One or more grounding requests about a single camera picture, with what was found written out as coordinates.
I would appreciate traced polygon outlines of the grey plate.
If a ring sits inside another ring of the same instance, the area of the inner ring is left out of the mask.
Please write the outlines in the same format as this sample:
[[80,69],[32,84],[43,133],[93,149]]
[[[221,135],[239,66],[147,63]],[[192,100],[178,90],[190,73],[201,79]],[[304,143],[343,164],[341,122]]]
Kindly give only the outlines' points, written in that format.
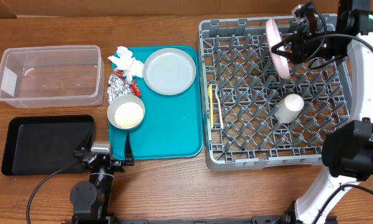
[[162,95],[177,95],[186,91],[196,75],[197,68],[192,57],[176,48],[159,49],[144,63],[145,83]]

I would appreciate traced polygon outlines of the pink plate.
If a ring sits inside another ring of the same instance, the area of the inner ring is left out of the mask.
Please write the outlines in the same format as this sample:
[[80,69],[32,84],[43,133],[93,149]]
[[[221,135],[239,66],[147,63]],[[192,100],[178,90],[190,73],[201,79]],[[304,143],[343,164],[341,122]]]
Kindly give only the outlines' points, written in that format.
[[289,71],[287,59],[271,51],[271,48],[273,46],[275,46],[276,44],[279,44],[282,41],[274,18],[267,20],[265,24],[265,31],[266,31],[266,36],[267,36],[269,52],[270,52],[271,59],[272,59],[272,62],[274,64],[277,74],[282,79],[285,79],[285,80],[290,79],[290,71]]

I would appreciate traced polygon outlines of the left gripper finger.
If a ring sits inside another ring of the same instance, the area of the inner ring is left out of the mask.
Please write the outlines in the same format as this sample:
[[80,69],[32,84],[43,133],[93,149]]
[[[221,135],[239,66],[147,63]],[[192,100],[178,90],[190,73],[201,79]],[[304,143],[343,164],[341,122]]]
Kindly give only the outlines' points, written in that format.
[[133,151],[131,148],[131,141],[130,141],[130,133],[127,132],[126,135],[126,141],[125,141],[125,148],[124,148],[124,164],[126,166],[134,166],[135,165],[135,159],[133,155]]
[[94,141],[94,129],[89,130],[84,139],[80,143],[80,149],[82,151],[89,151]]

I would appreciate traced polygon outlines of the grey bowl with rice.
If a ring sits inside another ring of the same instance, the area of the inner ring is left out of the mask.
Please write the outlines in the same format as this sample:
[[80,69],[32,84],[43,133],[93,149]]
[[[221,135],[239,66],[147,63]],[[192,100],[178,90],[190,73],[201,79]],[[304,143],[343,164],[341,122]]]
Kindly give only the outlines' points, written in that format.
[[145,115],[143,102],[134,95],[115,98],[108,106],[107,117],[111,125],[128,130],[141,124]]

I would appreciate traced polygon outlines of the white plastic fork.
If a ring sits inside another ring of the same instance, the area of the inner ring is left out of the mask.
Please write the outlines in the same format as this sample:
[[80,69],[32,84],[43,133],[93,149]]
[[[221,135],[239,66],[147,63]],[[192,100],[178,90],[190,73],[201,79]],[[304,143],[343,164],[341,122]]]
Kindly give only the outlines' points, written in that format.
[[224,123],[223,123],[223,119],[222,119],[222,108],[221,108],[221,104],[220,104],[219,92],[220,91],[219,91],[218,84],[216,84],[216,86],[215,86],[215,99],[216,99],[217,105],[218,105],[220,129],[222,130],[224,128]]

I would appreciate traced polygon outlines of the white cup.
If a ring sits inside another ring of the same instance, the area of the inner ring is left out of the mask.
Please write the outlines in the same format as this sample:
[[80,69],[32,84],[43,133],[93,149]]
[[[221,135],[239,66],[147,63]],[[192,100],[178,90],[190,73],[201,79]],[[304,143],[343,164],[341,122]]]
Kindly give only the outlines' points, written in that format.
[[292,123],[303,109],[304,103],[300,95],[289,94],[277,104],[274,117],[282,123]]

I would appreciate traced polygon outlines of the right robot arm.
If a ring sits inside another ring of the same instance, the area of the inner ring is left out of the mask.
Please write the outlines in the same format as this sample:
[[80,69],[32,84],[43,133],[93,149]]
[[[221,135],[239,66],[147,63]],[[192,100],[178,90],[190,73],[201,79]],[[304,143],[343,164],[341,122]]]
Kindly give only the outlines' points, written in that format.
[[336,223],[329,213],[351,189],[373,176],[373,11],[369,1],[340,0],[336,28],[330,31],[312,2],[292,11],[306,28],[281,38],[274,19],[266,35],[279,76],[290,77],[288,66],[321,58],[330,64],[348,58],[352,68],[351,112],[347,123],[326,136],[323,166],[307,192],[291,204],[282,223]]

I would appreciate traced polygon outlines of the yellow plastic fork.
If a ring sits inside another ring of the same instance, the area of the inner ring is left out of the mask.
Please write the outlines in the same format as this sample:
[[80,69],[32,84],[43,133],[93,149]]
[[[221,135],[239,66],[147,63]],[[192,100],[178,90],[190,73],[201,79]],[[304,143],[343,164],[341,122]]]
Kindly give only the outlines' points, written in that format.
[[209,118],[210,118],[210,128],[214,128],[214,106],[213,106],[213,92],[212,92],[212,84],[210,83],[207,88],[207,94],[209,99]]

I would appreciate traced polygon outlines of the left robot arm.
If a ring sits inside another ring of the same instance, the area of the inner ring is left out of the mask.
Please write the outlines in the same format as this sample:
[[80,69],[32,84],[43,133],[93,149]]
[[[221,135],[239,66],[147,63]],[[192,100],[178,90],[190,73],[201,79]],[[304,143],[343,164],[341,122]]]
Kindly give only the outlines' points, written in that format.
[[76,149],[74,158],[90,171],[89,180],[77,183],[70,191],[73,206],[72,223],[119,223],[114,213],[109,212],[114,174],[133,166],[135,159],[131,149],[130,135],[126,135],[124,160],[111,157],[110,142],[94,142],[90,149]]

